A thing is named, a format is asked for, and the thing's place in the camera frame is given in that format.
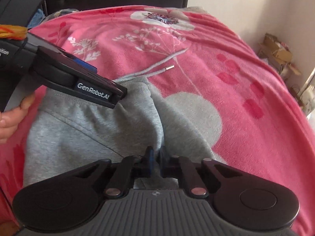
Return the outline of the person's left hand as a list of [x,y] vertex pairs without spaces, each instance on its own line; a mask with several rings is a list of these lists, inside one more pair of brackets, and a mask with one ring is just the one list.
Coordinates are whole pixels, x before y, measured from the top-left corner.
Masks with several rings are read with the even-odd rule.
[[10,111],[1,113],[1,130],[0,139],[1,144],[7,142],[7,140],[14,134],[17,130],[18,125],[22,122],[28,113],[29,108],[35,101],[35,94],[31,94],[25,97],[19,106]]

